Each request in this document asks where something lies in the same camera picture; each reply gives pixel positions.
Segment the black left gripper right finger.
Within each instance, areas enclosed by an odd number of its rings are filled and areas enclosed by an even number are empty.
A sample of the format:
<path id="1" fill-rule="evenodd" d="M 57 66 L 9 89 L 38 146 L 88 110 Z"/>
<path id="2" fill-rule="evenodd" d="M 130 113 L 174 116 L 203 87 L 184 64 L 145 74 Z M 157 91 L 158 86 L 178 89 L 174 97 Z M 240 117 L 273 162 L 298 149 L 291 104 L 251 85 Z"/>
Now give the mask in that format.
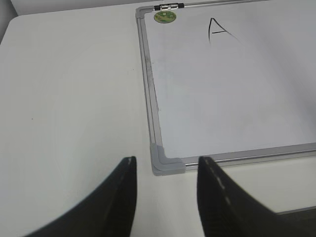
<path id="1" fill-rule="evenodd" d="M 277 214 L 269 210 L 211 158 L 200 157 L 197 206 L 207 237 L 314 237 L 315 208 Z"/>

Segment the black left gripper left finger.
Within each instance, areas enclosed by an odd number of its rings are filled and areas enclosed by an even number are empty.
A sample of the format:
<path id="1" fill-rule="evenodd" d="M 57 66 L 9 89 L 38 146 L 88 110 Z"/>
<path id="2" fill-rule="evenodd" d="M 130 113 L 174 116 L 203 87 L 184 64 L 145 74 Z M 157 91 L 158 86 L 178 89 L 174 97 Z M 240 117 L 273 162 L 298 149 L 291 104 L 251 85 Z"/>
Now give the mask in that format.
<path id="1" fill-rule="evenodd" d="M 128 237 L 137 202 L 136 157 L 123 158 L 112 173 L 67 213 L 31 237 Z"/>

